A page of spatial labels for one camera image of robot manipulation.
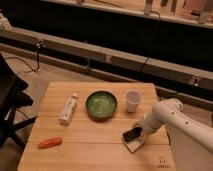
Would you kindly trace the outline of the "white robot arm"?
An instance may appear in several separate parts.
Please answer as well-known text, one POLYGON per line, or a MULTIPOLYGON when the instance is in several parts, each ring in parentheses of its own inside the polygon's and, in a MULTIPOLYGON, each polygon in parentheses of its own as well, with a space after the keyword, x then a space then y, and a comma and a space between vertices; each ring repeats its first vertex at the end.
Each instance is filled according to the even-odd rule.
POLYGON ((162 125, 171 125, 213 153, 213 128, 186 116, 182 102, 176 98, 156 102, 136 125, 142 128, 138 137, 140 143, 144 143, 162 125))

